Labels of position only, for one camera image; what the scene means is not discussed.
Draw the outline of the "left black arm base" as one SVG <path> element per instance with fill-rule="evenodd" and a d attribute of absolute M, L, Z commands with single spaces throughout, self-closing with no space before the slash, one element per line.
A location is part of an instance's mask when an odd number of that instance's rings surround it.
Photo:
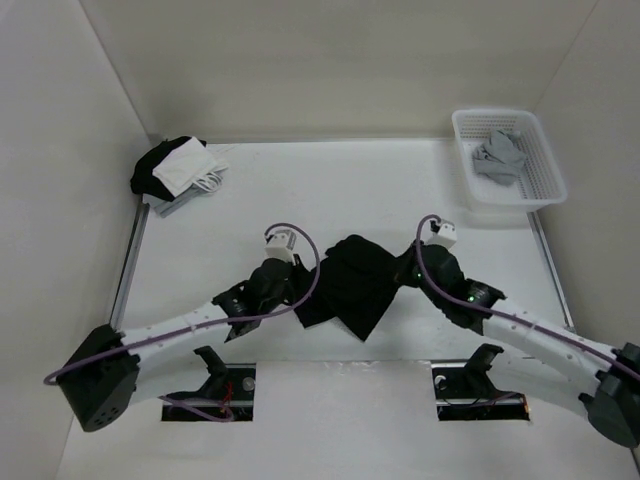
<path fill-rule="evenodd" d="M 163 402 L 163 422 L 217 421 L 251 422 L 254 416 L 257 365 L 255 363 L 228 364 L 209 346 L 198 348 L 188 365 L 204 379 L 196 387 L 169 393 L 171 402 Z"/>

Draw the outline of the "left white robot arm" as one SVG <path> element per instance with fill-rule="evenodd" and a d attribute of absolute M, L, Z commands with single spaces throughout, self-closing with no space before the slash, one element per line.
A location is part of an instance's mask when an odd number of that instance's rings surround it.
<path fill-rule="evenodd" d="M 293 310 L 314 285 L 300 259 L 268 258 L 191 312 L 137 329 L 94 328 L 54 381 L 85 432 L 151 398 L 205 421 L 232 422 L 244 415 L 233 404 L 242 381 L 222 359 L 223 347 Z"/>

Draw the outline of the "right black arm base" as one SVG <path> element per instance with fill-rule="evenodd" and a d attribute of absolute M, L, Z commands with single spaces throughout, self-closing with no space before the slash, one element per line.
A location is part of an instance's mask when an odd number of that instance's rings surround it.
<path fill-rule="evenodd" d="M 439 421 L 529 421 L 526 397 L 495 387 L 488 373 L 504 353 L 497 345 L 482 344 L 467 360 L 431 366 Z"/>

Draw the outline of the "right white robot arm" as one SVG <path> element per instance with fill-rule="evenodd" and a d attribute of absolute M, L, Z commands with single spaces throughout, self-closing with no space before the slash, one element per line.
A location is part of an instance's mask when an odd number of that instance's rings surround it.
<path fill-rule="evenodd" d="M 527 312 L 505 294 L 464 276 L 445 247 L 419 240 L 395 261 L 394 279 L 420 289 L 452 324 L 523 353 L 500 348 L 464 370 L 464 384 L 483 396 L 500 380 L 511 389 L 586 419 L 625 448 L 639 445 L 639 347 L 595 342 Z"/>

